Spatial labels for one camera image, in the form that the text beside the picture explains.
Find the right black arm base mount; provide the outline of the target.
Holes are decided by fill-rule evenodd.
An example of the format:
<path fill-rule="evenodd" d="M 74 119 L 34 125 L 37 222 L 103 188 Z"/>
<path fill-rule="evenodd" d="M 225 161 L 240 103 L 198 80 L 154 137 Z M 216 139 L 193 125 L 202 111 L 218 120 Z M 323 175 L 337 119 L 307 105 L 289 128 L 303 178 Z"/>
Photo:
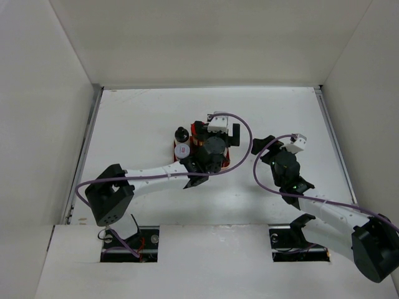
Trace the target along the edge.
<path fill-rule="evenodd" d="M 269 238 L 274 262 L 330 262 L 327 248 L 306 241 L 302 229 L 315 220 L 310 214 L 303 214 L 290 224 L 269 227 Z"/>

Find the small jar pink label lid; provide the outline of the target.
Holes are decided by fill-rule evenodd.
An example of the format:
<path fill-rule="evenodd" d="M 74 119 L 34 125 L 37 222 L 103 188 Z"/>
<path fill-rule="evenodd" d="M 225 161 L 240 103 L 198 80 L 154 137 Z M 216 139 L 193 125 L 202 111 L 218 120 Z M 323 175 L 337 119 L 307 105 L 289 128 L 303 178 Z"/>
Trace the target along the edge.
<path fill-rule="evenodd" d="M 190 145 L 186 143 L 178 143 L 174 147 L 174 157 L 176 160 L 181 160 L 187 158 L 191 153 Z"/>

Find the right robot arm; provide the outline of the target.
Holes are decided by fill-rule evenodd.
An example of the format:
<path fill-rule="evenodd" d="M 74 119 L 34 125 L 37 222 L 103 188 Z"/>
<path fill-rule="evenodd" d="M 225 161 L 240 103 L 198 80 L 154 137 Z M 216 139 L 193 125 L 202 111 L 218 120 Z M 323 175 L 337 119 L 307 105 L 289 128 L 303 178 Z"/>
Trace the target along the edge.
<path fill-rule="evenodd" d="M 315 196 L 315 186 L 300 175 L 297 153 L 307 139 L 301 134 L 253 139 L 255 162 L 271 168 L 275 194 L 303 214 L 291 222 L 289 239 L 299 247 L 317 244 L 347 258 L 360 273 L 380 283 L 398 269 L 398 228 L 381 215 L 364 208 Z"/>

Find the red lid sauce jar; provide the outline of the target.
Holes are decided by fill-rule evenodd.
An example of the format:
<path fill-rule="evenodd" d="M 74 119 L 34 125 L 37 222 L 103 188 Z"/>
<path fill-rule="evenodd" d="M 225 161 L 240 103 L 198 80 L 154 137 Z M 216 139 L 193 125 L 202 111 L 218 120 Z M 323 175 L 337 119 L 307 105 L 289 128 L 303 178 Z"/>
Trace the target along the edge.
<path fill-rule="evenodd" d="M 191 140 L 194 146 L 201 146 L 201 130 L 203 127 L 202 121 L 195 121 L 191 124 Z"/>

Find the white bottle black cap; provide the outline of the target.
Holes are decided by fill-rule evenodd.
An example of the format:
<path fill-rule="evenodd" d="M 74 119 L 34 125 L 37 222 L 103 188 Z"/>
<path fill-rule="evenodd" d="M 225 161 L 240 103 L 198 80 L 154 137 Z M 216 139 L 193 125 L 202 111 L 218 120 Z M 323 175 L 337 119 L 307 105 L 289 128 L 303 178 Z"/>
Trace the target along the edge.
<path fill-rule="evenodd" d="M 174 139 L 175 139 L 176 145 L 182 144 L 182 143 L 189 145 L 190 144 L 190 133 L 186 128 L 179 126 L 175 131 Z"/>

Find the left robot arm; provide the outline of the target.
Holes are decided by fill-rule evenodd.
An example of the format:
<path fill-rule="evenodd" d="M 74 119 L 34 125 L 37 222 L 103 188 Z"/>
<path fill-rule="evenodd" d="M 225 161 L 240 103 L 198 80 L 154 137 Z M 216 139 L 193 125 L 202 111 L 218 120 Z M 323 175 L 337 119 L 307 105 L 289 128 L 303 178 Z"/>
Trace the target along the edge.
<path fill-rule="evenodd" d="M 173 163 L 140 170 L 123 169 L 120 164 L 107 167 L 85 190 L 96 224 L 111 228 L 124 247 L 134 248 L 140 241 L 140 233 L 129 227 L 133 216 L 127 215 L 133 199 L 205 183 L 211 174 L 228 168 L 229 149 L 240 145 L 240 134 L 240 124 L 230 125 L 226 116 L 195 121 L 190 129 L 179 126 L 175 130 Z"/>

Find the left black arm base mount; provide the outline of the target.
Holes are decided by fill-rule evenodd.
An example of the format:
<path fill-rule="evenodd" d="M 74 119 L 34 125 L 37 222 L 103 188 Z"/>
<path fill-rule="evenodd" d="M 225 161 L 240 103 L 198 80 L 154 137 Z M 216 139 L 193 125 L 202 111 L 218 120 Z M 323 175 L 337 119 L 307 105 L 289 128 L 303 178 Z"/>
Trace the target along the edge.
<path fill-rule="evenodd" d="M 102 263 L 156 263 L 158 261 L 158 247 L 160 242 L 159 226 L 138 225 L 131 214 L 127 221 L 122 221 L 117 228 L 123 233 L 133 234 L 123 240 L 118 230 L 111 227 L 102 229 L 98 240 L 102 241 L 100 262 Z"/>

